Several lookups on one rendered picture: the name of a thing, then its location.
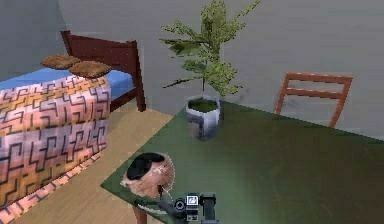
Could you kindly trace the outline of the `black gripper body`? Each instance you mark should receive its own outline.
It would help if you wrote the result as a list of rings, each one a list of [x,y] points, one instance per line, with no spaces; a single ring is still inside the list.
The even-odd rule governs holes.
[[[166,212],[173,222],[186,221],[186,205],[182,199],[177,199],[175,202],[167,202],[161,199],[159,207]]]

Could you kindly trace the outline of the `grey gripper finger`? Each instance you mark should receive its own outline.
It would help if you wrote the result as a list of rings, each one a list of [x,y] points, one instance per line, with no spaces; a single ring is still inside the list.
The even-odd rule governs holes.
[[[158,206],[162,200],[144,200],[144,199],[135,199],[134,204],[140,206]]]
[[[137,207],[146,212],[149,212],[150,214],[155,214],[155,215],[167,214],[167,212],[164,209],[159,208],[158,206],[149,206],[149,205],[144,206],[144,205],[138,204]]]

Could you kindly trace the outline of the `green dining table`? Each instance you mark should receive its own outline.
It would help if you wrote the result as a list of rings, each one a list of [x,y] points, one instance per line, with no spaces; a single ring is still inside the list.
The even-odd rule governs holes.
[[[384,141],[224,102],[216,135],[180,111],[143,146],[168,155],[170,191],[213,193],[221,224],[384,224]]]

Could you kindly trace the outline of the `brown wooden chair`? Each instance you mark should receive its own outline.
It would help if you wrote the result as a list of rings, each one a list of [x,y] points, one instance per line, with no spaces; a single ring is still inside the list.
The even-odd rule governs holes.
[[[290,81],[302,82],[320,82],[342,85],[343,88],[339,92],[320,91],[310,89],[300,89],[289,86]],[[314,97],[314,98],[327,98],[337,100],[335,111],[328,123],[329,128],[334,128],[343,111],[345,102],[348,97],[353,78],[351,76],[338,76],[334,74],[315,74],[315,73],[298,73],[287,72],[284,81],[281,85],[281,90],[277,98],[274,113],[279,115],[283,106],[284,98],[290,96]]]

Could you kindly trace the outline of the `green house plant grey pot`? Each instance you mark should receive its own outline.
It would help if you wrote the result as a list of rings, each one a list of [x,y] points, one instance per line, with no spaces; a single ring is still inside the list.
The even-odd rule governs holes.
[[[181,21],[163,28],[175,37],[161,42],[168,46],[175,58],[184,60],[181,68],[193,74],[176,79],[170,85],[200,80],[203,86],[209,85],[217,92],[215,96],[202,93],[186,99],[189,132],[195,139],[204,141],[216,134],[221,116],[220,98],[233,95],[240,89],[232,82],[237,70],[221,59],[221,46],[233,40],[245,27],[239,19],[249,14],[260,2],[253,0],[245,9],[228,18],[225,1],[212,0],[201,9],[199,31]]]

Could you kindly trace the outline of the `orange patterned bed blanket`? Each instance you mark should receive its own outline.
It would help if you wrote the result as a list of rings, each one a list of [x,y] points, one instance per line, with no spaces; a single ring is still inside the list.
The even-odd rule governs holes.
[[[0,90],[0,224],[9,224],[106,148],[111,87],[67,76]]]

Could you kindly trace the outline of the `brown pillow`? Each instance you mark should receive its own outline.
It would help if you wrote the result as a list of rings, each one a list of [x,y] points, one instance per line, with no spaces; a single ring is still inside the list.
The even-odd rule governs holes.
[[[57,54],[48,56],[40,61],[40,64],[44,67],[56,69],[56,70],[66,70],[72,67],[74,64],[79,63],[80,59],[64,54]]]
[[[112,67],[96,61],[82,61],[73,65],[69,72],[83,78],[99,78],[112,70]]]

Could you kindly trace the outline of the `dark red wooden bed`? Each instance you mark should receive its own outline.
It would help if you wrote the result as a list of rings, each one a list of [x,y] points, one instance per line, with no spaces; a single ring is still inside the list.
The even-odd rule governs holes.
[[[82,61],[96,61],[112,67],[105,75],[111,87],[110,112],[136,99],[138,111],[146,110],[142,75],[136,41],[125,43],[84,37],[61,31],[62,39],[71,56]],[[5,81],[0,81],[0,90],[12,89],[71,75],[67,70],[39,69]]]

